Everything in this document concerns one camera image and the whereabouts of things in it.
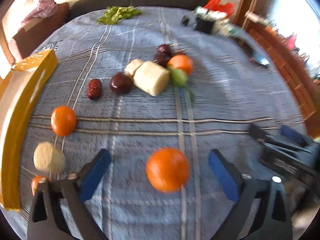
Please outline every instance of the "plaid blanket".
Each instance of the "plaid blanket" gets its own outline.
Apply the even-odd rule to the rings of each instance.
[[[208,165],[208,153],[217,148],[241,172],[270,179],[272,171],[259,164],[261,147],[247,134],[255,122],[273,134],[281,123],[304,131],[301,115],[276,69],[257,67],[230,39],[180,25],[183,9],[144,7],[142,15],[118,25],[97,25],[103,11],[80,16],[55,31],[37,51],[54,48],[59,65],[44,87],[30,119],[21,152],[21,212],[5,216],[26,239],[32,201],[31,179],[41,174],[33,151],[51,141],[66,156],[58,178],[78,172],[99,149],[107,148],[113,162],[86,206],[110,239],[210,239],[228,215],[228,200]],[[241,35],[259,53],[262,49]],[[170,43],[194,61],[190,88],[195,102],[183,90],[168,85],[158,97],[138,88],[116,96],[109,88],[113,74],[133,59],[153,59],[156,47]],[[86,97],[89,80],[99,78],[102,96]],[[68,137],[56,136],[50,115],[59,105],[74,109],[77,128]],[[185,189],[162,194],[148,182],[145,163],[160,147],[182,151],[190,163]],[[79,239],[68,205],[61,202],[73,235]]]

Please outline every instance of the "orange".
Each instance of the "orange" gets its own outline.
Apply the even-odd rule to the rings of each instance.
[[[187,73],[189,76],[193,70],[193,62],[192,59],[189,58],[187,55],[180,54],[177,56],[172,57],[167,64],[167,67],[174,67],[179,68]]]
[[[59,136],[67,136],[76,128],[76,114],[67,106],[58,106],[51,115],[52,130]]]
[[[36,175],[33,177],[32,181],[31,181],[31,190],[32,190],[32,194],[35,195],[38,185],[39,185],[39,180],[45,178],[45,176],[42,175]]]
[[[146,173],[155,189],[165,193],[175,192],[188,180],[189,162],[179,150],[161,148],[149,157]]]

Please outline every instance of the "black headboard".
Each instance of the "black headboard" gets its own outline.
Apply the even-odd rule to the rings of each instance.
[[[80,0],[72,5],[68,21],[108,6],[164,6],[194,10],[197,6],[205,6],[207,2],[208,0]]]

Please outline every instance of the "cherry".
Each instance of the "cherry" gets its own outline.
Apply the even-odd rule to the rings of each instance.
[[[167,45],[167,44],[162,44],[162,45],[158,46],[157,52],[165,53],[165,54],[171,56],[171,49],[170,49],[169,45]]]
[[[115,74],[111,79],[110,88],[117,95],[128,93],[131,87],[131,78],[121,72]]]
[[[153,57],[154,62],[159,64],[162,67],[167,67],[167,63],[169,59],[170,57],[163,52],[158,52]]]

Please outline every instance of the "window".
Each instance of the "window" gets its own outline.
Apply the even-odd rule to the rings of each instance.
[[[4,79],[7,76],[7,74],[9,73],[10,69],[11,69],[11,66],[10,66],[3,50],[0,49],[0,77],[2,79]]]
[[[267,15],[273,21],[279,34],[288,37],[297,35],[296,46],[299,54],[310,56],[306,68],[315,76],[320,66],[320,22],[306,0],[275,0]]]

